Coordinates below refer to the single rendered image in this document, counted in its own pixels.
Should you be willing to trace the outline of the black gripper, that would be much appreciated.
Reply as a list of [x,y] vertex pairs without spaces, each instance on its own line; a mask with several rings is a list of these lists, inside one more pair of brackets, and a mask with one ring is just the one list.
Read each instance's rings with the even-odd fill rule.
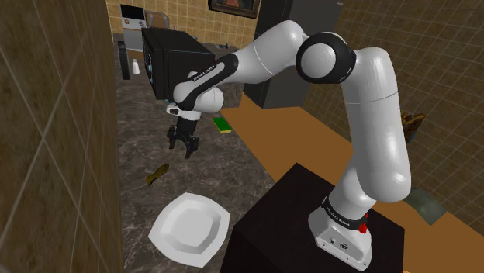
[[186,147],[185,159],[198,150],[199,137],[193,136],[196,128],[195,120],[188,120],[179,117],[176,126],[169,127],[167,137],[169,139],[169,148],[174,149],[177,138],[183,140]]

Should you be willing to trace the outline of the brown plant in pot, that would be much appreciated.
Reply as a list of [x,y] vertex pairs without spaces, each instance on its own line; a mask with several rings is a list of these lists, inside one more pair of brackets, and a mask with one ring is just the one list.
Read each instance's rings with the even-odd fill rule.
[[417,129],[426,117],[424,113],[412,114],[405,111],[401,112],[401,121],[406,143],[409,143],[414,138]]

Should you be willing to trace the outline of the olive curved peel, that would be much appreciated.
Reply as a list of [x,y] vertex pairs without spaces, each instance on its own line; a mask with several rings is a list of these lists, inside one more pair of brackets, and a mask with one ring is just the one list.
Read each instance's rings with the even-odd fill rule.
[[156,179],[162,177],[169,169],[168,164],[162,164],[154,173],[146,177],[147,185],[151,185]]

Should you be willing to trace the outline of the dark framed wall picture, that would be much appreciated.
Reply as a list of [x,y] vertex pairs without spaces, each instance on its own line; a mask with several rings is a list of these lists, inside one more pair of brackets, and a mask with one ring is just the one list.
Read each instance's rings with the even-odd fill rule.
[[208,0],[211,11],[256,19],[261,0]]

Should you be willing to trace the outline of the tall black slim box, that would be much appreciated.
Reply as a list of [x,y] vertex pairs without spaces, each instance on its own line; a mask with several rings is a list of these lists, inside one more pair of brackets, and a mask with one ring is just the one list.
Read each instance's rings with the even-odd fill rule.
[[120,40],[117,42],[117,48],[123,80],[130,80],[130,66],[129,58],[126,51],[126,44],[122,40]]

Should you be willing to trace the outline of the black robot stand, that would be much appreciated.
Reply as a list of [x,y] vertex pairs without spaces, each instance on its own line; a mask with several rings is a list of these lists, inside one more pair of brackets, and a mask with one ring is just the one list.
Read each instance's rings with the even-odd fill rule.
[[405,230],[369,211],[372,260],[358,271],[320,249],[308,224],[333,185],[294,164],[235,224],[220,273],[403,273]]

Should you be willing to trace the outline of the green and yellow sponge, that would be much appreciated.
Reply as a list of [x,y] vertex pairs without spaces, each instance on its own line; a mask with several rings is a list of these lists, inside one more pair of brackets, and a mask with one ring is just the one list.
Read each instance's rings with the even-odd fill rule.
[[231,132],[232,127],[223,117],[212,118],[212,121],[213,121],[213,123],[215,124],[216,128],[219,130],[220,133],[230,133]]

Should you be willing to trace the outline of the white square plate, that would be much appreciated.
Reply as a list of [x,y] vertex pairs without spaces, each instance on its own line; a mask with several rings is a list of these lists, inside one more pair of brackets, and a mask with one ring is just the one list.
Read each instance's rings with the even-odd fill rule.
[[222,247],[229,224],[217,202],[185,192],[160,212],[148,238],[170,260],[203,268]]

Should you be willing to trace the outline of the grey green floor cloth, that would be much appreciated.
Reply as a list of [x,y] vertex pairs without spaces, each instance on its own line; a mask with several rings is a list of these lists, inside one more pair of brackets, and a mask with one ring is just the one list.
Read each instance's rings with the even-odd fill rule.
[[412,187],[403,201],[411,206],[429,226],[436,223],[447,212],[432,195],[418,187]]

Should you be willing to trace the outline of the white and black appliance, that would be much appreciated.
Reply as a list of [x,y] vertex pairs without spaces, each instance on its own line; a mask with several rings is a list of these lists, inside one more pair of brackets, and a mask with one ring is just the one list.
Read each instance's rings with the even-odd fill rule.
[[142,51],[142,28],[146,26],[143,8],[124,4],[120,4],[119,8],[126,48]]

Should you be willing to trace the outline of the black microwave oven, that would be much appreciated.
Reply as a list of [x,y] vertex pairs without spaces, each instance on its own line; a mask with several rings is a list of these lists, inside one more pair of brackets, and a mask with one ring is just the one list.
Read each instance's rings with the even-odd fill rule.
[[144,67],[156,100],[173,102],[178,83],[215,61],[215,54],[184,31],[143,28],[142,40]]

